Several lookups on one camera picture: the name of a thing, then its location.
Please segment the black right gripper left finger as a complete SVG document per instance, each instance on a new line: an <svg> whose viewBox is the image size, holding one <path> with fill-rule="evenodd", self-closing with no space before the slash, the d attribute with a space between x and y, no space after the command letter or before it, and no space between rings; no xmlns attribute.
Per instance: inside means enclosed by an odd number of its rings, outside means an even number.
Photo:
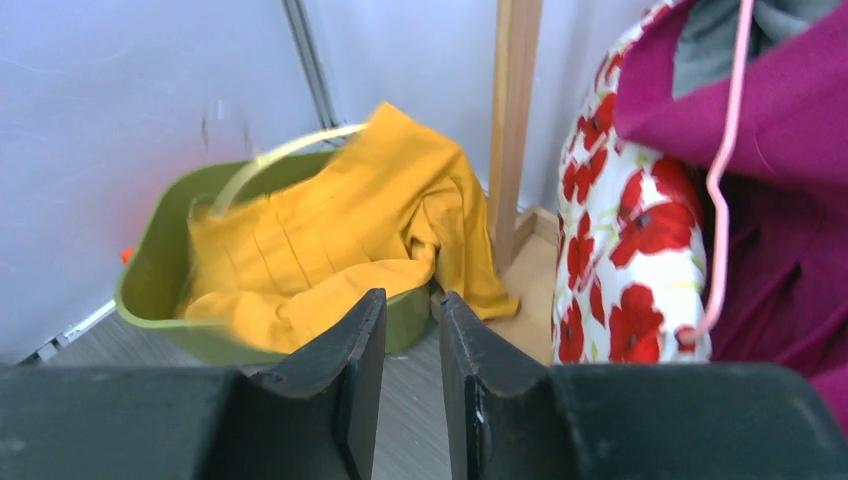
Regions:
<svg viewBox="0 0 848 480"><path fill-rule="evenodd" d="M221 367L5 367L5 479L367 479L387 299L252 375Z"/></svg>

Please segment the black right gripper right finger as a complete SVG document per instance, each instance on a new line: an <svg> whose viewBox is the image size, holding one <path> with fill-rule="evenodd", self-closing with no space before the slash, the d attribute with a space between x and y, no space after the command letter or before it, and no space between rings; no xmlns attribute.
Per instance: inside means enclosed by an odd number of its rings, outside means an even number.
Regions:
<svg viewBox="0 0 848 480"><path fill-rule="evenodd" d="M439 323L456 479L843 479L811 386L762 364L547 367L447 293Z"/></svg>

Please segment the yellow pleated skirt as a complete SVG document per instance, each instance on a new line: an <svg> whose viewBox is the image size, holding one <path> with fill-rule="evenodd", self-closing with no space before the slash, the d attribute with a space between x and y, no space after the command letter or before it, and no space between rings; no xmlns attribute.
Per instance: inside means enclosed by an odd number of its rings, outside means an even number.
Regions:
<svg viewBox="0 0 848 480"><path fill-rule="evenodd" d="M462 148L384 104L315 176L188 224L183 315L289 354L373 288L436 281L483 320L519 303L498 277L486 198Z"/></svg>

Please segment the cream plastic hanger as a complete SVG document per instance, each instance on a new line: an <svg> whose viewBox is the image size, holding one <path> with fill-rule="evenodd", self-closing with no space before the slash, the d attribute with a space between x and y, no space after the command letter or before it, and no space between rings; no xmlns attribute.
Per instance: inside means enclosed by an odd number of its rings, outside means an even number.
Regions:
<svg viewBox="0 0 848 480"><path fill-rule="evenodd" d="M230 208L243 187L251 179L277 161L320 142L358 133L368 125L369 123L365 122L314 132L284 143L268 152L259 153L247 165L238 170L224 185L211 204L209 213L213 216L223 215Z"/></svg>

